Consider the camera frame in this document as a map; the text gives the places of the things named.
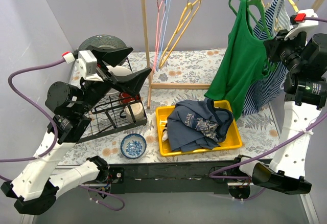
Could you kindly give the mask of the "green tank top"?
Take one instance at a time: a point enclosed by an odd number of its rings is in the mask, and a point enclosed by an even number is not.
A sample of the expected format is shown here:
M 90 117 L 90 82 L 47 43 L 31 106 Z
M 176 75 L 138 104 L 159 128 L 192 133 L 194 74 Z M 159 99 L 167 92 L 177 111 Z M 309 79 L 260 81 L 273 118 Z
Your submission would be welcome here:
M 227 100 L 237 120 L 249 87 L 269 74 L 264 67 L 266 60 L 263 41 L 254 35 L 250 24 L 249 0 L 240 0 L 227 49 L 205 97 Z

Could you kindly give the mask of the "black white striped tank top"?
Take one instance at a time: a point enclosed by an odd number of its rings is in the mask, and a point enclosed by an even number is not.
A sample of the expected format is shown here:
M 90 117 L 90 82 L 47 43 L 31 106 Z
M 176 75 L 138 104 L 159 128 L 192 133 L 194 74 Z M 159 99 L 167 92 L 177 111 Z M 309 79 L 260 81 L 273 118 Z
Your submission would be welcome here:
M 162 141 L 166 141 L 168 139 L 168 124 L 166 123 L 162 130 Z

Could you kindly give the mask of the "pink wire hanger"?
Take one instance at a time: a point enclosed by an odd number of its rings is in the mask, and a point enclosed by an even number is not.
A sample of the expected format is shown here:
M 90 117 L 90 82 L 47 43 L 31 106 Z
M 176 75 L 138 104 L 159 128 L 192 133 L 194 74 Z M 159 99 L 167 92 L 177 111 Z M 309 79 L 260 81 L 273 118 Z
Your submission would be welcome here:
M 165 1 L 166 0 L 156 0 L 157 20 L 156 20 L 155 55 L 154 55 L 154 60 L 153 60 L 153 72 L 156 72 L 156 68 L 157 68 L 157 61 L 158 61 L 158 55 L 159 55 L 159 44 L 160 44 L 161 31 L 162 31 L 160 19 L 161 19 L 161 16 L 163 16 L 164 12 L 165 12 Z

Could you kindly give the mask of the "navy blue tank top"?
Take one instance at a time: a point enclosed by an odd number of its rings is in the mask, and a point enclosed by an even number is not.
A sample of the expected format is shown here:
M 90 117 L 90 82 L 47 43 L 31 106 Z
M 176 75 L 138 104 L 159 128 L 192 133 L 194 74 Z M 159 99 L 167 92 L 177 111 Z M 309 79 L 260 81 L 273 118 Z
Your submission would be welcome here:
M 219 147 L 225 141 L 233 120 L 231 111 L 214 107 L 211 99 L 180 101 L 168 116 L 170 149 L 190 152 Z

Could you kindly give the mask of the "light blue wire hanger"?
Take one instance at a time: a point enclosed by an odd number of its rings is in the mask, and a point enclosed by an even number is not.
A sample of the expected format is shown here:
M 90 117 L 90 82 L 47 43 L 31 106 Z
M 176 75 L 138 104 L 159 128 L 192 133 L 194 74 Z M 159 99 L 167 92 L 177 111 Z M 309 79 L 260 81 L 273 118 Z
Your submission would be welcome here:
M 159 55 L 158 55 L 156 71 L 159 71 L 159 62 L 160 62 L 160 58 L 162 57 L 162 53 L 163 53 L 166 28 L 167 28 L 169 12 L 170 12 L 170 5 L 171 5 L 171 0 L 166 0 L 165 1 L 165 12 L 163 13 L 163 16 L 161 16 L 161 19 L 160 19 L 162 31 L 161 31 L 161 38 L 160 38 L 160 44 L 159 44 Z

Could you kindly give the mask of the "yellow plastic hanger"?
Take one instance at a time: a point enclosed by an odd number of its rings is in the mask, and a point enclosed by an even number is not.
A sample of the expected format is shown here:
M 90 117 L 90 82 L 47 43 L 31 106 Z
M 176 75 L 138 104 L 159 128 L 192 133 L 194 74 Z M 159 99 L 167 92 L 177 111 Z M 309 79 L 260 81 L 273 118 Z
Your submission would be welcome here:
M 186 29 L 189 27 L 190 23 L 193 21 L 195 15 L 198 13 L 202 4 L 202 0 L 195 0 L 191 2 L 187 0 L 186 5 L 181 13 L 177 26 L 168 41 L 166 48 L 163 50 L 162 48 L 159 51 L 157 57 L 157 66 L 156 69 L 160 70 L 166 64 L 173 50 L 179 43 L 181 37 L 184 35 Z

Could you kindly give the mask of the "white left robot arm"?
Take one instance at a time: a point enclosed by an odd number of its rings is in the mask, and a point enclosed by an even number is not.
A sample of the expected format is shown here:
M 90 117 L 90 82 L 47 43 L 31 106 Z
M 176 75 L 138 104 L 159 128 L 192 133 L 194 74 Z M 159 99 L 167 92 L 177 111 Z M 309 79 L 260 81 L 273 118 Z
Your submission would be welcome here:
M 15 199 L 14 208 L 20 214 L 40 215 L 46 212 L 62 194 L 90 181 L 103 183 L 110 177 L 108 163 L 99 156 L 62 174 L 53 174 L 58 163 L 80 139 L 91 120 L 87 114 L 115 89 L 136 97 L 151 68 L 126 76 L 109 70 L 123 62 L 132 47 L 118 49 L 88 46 L 86 50 L 66 52 L 49 68 L 74 62 L 81 74 L 79 86 L 62 81 L 53 83 L 47 92 L 45 108 L 41 112 L 49 125 L 40 146 L 27 162 L 23 171 L 13 180 L 5 180 L 1 190 L 6 197 Z

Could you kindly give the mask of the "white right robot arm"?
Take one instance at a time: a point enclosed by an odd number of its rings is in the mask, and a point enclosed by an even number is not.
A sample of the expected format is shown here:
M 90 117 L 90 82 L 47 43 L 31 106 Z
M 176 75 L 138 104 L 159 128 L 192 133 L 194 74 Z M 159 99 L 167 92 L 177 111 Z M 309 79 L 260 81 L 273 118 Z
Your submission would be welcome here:
M 281 30 L 264 41 L 267 59 L 281 62 L 287 69 L 284 82 L 284 124 L 279 144 L 255 156 L 236 158 L 236 164 L 215 170 L 211 178 L 229 179 L 222 175 L 231 169 L 232 178 L 288 195 L 307 194 L 312 185 L 305 179 L 305 161 L 312 129 L 322 122 L 326 104 L 326 34 L 318 33 L 307 41 L 306 32 L 289 38 Z

